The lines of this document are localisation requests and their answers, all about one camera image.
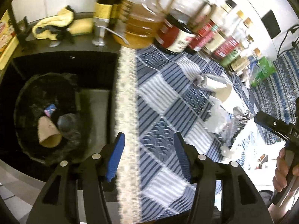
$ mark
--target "red label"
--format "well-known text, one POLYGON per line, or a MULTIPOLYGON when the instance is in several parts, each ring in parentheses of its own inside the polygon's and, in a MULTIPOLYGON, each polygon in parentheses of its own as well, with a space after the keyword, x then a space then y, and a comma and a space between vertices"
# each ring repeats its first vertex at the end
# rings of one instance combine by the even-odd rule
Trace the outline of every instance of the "red label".
POLYGON ((169 21, 164 20, 163 26, 157 33, 156 40, 162 47, 170 51, 182 52, 194 37, 195 34, 184 32, 169 21))
POLYGON ((214 52, 214 55, 223 59, 229 53, 233 51, 239 45, 238 41, 236 41, 232 36, 228 37, 227 40, 214 52))
POLYGON ((218 26, 210 20, 203 28, 201 28, 196 37, 191 41, 189 47, 195 51, 199 51, 214 36, 218 26))

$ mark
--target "black bottle cap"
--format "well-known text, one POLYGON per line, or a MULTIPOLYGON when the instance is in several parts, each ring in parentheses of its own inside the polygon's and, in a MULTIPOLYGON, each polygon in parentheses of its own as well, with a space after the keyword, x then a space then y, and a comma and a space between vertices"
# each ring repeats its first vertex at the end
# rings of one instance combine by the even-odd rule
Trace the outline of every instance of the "black bottle cap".
POLYGON ((229 5, 232 9, 234 9, 234 8, 237 6, 237 4, 234 3, 233 0, 226 0, 225 3, 226 3, 227 5, 229 5))

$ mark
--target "green package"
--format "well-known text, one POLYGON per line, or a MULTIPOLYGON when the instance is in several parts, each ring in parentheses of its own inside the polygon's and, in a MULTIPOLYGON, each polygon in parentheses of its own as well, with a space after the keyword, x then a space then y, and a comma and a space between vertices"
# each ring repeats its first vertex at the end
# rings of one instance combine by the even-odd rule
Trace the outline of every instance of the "green package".
POLYGON ((251 86, 256 87, 263 80, 271 76, 274 72, 276 72, 275 66, 272 62, 269 62, 266 57, 262 57, 258 62, 259 72, 257 73, 255 79, 252 81, 251 86))

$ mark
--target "black handle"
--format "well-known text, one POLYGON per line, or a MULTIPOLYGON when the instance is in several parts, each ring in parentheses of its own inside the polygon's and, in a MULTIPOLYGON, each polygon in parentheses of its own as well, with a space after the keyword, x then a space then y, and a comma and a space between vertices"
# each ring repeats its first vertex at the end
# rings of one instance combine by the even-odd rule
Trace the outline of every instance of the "black handle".
POLYGON ((299 164, 299 156, 297 154, 295 155, 293 152, 286 149, 285 160, 287 162, 287 165, 290 166, 288 175, 286 176, 287 186, 281 192, 277 192, 273 196, 272 202, 276 206, 281 206, 282 202, 289 194, 296 180, 296 176, 293 175, 293 168, 299 164))

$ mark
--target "brown paper cup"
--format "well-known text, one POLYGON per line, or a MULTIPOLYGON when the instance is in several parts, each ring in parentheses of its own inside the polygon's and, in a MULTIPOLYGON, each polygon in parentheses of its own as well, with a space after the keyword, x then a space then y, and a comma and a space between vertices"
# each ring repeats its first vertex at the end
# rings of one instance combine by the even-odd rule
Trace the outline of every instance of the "brown paper cup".
POLYGON ((37 126, 38 141, 43 147, 57 146, 62 136, 54 123, 46 116, 40 117, 37 126))

